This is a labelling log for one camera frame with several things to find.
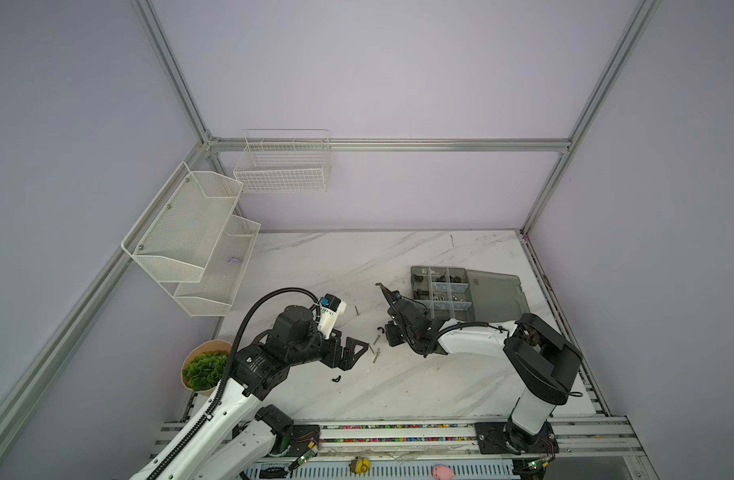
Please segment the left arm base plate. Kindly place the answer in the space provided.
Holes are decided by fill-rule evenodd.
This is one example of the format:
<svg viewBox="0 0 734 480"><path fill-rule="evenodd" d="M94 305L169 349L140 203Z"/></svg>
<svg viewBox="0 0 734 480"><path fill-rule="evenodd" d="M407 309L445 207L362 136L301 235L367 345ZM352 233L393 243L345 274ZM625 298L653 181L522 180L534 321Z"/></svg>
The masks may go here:
<svg viewBox="0 0 734 480"><path fill-rule="evenodd" d="M321 435L319 425L293 425L291 430L276 438L270 457L299 457L306 453L311 443L318 444Z"/></svg>

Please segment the potted green plant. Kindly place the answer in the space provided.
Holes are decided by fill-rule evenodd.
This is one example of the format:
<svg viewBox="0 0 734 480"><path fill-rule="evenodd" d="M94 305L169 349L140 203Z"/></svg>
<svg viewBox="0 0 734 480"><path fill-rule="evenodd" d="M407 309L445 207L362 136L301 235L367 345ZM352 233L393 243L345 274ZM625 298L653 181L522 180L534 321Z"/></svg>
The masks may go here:
<svg viewBox="0 0 734 480"><path fill-rule="evenodd" d="M230 350L231 344L222 339L195 348L181 368L183 386L198 395L210 396L222 378Z"/></svg>

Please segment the yellow small object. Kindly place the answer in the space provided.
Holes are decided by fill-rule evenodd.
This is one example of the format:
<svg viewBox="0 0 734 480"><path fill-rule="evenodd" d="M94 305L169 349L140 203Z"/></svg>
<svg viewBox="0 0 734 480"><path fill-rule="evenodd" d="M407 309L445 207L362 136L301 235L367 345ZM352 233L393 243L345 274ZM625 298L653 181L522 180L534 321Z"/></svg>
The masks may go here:
<svg viewBox="0 0 734 480"><path fill-rule="evenodd" d="M356 457L349 463L349 470L352 474L361 475L369 472L371 462L365 457Z"/></svg>

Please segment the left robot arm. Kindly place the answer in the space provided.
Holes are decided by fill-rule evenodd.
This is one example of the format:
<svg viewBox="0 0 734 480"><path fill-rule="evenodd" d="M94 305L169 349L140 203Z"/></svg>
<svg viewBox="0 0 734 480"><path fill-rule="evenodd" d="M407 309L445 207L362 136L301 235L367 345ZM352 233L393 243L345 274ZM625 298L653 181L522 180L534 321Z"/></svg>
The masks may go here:
<svg viewBox="0 0 734 480"><path fill-rule="evenodd" d="M264 336L243 345L254 314L269 300L293 292L311 300L291 305ZM216 389L137 479L230 479L267 455L292 419L263 400L298 365L320 362L348 371L366 352L367 343L343 337L335 324L347 309L340 298L317 297L305 288L283 287L257 300L234 337Z"/></svg>

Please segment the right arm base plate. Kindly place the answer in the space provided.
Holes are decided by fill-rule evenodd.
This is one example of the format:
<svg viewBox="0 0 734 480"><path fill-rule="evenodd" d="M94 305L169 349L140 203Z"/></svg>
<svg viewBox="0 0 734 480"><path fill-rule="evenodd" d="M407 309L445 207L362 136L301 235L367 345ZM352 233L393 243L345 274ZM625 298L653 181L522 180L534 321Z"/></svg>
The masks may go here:
<svg viewBox="0 0 734 480"><path fill-rule="evenodd" d="M555 454L559 447L552 426L544 422L536 434L523 431L511 421L478 422L475 437L481 454Z"/></svg>

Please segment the white mesh shelf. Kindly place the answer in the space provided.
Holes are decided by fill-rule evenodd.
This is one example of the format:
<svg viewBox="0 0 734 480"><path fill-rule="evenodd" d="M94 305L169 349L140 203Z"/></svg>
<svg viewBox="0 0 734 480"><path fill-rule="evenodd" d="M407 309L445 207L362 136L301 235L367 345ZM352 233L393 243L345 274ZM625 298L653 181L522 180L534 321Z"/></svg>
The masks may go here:
<svg viewBox="0 0 734 480"><path fill-rule="evenodd" d="M191 317L222 317L232 309L261 225L231 215L199 283L181 283L174 300Z"/></svg>
<svg viewBox="0 0 734 480"><path fill-rule="evenodd" d="M121 243L158 283L198 283L238 203L243 184L182 163Z"/></svg>

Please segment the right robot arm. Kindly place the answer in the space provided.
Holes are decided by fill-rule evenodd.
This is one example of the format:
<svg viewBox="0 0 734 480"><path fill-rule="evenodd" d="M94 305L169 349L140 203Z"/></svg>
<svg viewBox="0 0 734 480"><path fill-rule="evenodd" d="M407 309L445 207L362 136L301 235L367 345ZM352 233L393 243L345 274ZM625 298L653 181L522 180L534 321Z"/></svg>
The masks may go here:
<svg viewBox="0 0 734 480"><path fill-rule="evenodd" d="M406 344L423 357L470 354L510 362L524 389L503 426L504 449L525 454L548 438L549 417L574 395L583 361L577 346L532 313L504 323L451 324L432 319L418 301L378 287L388 304L391 346Z"/></svg>

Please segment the pink small object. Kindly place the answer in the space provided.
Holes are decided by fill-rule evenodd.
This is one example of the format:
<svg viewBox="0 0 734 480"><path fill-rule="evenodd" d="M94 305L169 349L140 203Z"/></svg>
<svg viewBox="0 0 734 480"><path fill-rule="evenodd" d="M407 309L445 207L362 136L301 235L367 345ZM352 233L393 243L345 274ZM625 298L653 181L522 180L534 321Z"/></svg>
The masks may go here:
<svg viewBox="0 0 734 480"><path fill-rule="evenodd" d="M432 468L432 477L434 480L453 480L454 472L449 466L435 465Z"/></svg>

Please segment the upper white mesh shelf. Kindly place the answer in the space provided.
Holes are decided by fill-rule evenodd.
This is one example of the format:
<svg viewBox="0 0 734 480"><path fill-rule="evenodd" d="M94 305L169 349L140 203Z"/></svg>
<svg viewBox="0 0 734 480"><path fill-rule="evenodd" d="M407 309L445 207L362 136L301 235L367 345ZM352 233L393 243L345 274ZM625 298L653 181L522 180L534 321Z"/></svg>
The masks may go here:
<svg viewBox="0 0 734 480"><path fill-rule="evenodd" d="M238 203L243 184L182 163L121 243L158 283L198 283Z"/></svg>

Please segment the grey plastic organizer box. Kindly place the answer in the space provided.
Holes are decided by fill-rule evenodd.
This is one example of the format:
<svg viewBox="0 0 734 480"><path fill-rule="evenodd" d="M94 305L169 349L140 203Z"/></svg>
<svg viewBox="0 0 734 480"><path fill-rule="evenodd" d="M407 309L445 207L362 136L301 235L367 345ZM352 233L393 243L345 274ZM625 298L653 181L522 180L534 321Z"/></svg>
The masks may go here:
<svg viewBox="0 0 734 480"><path fill-rule="evenodd" d="M504 323L530 313L516 275L458 267L413 266L412 298L436 320Z"/></svg>

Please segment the lower white mesh shelf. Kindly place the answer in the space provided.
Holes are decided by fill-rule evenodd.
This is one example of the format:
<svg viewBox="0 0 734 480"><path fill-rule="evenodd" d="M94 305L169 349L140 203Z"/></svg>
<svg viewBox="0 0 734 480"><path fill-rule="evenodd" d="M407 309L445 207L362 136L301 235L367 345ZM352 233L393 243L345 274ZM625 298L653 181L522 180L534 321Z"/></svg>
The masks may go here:
<svg viewBox="0 0 734 480"><path fill-rule="evenodd" d="M181 283L174 300L191 317L222 317L232 309L261 225L231 215L199 283Z"/></svg>

